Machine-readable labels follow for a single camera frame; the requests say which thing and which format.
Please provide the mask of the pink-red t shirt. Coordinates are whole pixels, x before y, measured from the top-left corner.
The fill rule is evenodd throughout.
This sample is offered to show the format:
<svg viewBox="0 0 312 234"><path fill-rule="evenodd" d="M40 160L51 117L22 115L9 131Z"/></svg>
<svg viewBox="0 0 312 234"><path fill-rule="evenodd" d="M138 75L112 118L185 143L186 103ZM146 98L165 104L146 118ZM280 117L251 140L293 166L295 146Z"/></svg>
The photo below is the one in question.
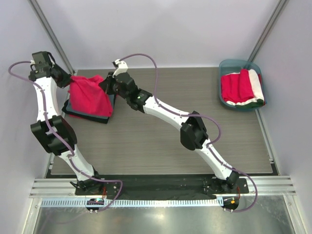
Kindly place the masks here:
<svg viewBox="0 0 312 234"><path fill-rule="evenodd" d="M100 75L87 78L84 76L71 76L69 87L70 102L75 110L92 110L98 102L104 102L108 97L100 87L99 83L104 81Z"/></svg>

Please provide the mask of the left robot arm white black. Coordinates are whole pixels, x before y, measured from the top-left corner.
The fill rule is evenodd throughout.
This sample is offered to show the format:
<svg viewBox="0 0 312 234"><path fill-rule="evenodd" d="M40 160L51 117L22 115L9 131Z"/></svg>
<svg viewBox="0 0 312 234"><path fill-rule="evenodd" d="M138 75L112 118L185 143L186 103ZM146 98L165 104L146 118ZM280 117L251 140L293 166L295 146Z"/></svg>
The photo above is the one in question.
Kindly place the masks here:
<svg viewBox="0 0 312 234"><path fill-rule="evenodd" d="M31 132L46 152L64 160L74 171L77 180L72 185L77 192L100 194L103 181L79 151L74 129L59 113L56 91L72 82L71 75L56 64L50 52L36 52L32 58L29 80L37 94L38 116Z"/></svg>

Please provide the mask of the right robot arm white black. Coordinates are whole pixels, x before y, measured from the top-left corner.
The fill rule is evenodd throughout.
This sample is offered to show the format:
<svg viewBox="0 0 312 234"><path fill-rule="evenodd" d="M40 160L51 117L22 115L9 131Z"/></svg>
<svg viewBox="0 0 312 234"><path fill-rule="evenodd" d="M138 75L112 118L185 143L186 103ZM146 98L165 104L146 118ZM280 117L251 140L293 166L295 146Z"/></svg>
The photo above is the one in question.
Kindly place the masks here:
<svg viewBox="0 0 312 234"><path fill-rule="evenodd" d="M120 96L135 111L155 116L174 126L180 132L180 143L186 149L197 152L212 168L222 191L230 193L237 188L238 172L212 145L198 112L184 112L160 101L153 94L138 88L127 72L116 76L110 72L99 87L108 95Z"/></svg>

